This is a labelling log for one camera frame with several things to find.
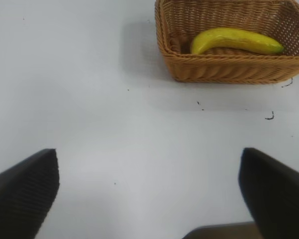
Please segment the white surface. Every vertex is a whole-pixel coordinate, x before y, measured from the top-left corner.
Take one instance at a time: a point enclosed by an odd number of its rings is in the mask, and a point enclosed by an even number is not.
[[[38,239],[180,239],[249,221],[246,146],[299,170],[299,76],[285,88],[176,83],[153,4],[0,0],[0,172],[42,148],[59,157]]]

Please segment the woven basket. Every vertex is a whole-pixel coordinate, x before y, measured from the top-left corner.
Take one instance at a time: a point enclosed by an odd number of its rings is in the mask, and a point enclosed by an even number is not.
[[[180,82],[271,84],[299,74],[299,5],[294,0],[157,0],[157,42],[171,75]],[[213,48],[192,55],[202,31],[233,27],[279,41],[280,55]]]

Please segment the basket rim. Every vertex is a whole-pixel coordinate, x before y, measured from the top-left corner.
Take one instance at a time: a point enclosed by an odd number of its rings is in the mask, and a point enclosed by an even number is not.
[[[226,61],[226,63],[235,63],[235,61],[241,61],[242,59],[246,60],[245,63],[255,63],[255,60],[261,60],[264,62],[264,60],[267,60],[265,63],[268,64],[269,62],[273,61],[273,63],[277,65],[286,64],[286,65],[298,65],[299,64],[299,56],[286,56],[286,55],[280,55],[280,56],[273,56],[273,55],[234,55],[234,54],[226,54],[226,55],[215,55],[215,54],[202,54],[202,55],[195,55],[195,54],[181,54],[177,53],[171,49],[169,49],[167,45],[167,40],[165,37],[165,34],[163,33],[163,26],[162,26],[162,19],[163,19],[163,12],[161,11],[162,5],[170,0],[156,0],[155,2],[155,21],[156,21],[156,34],[157,34],[157,42],[158,46],[161,50],[161,53],[163,56],[167,57],[169,60],[174,62],[182,62],[182,63],[219,63],[219,61],[222,59],[223,61]],[[201,1],[212,1],[212,2],[290,2],[295,9],[297,10],[297,13],[299,14],[299,3],[297,3],[295,0],[201,0]]]

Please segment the banana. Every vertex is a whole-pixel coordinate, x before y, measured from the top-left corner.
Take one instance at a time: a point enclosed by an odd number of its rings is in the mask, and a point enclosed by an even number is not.
[[[284,47],[276,40],[251,31],[235,28],[213,28],[198,34],[191,45],[191,54],[202,54],[210,48],[229,47],[259,54],[281,53]]]

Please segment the table surface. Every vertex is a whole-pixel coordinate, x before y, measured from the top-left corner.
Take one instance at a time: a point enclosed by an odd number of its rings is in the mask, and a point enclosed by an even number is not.
[[[177,83],[153,4],[0,0],[0,172],[43,148],[59,158],[38,239],[180,239],[250,221],[244,147],[299,171],[299,75],[286,87]]]

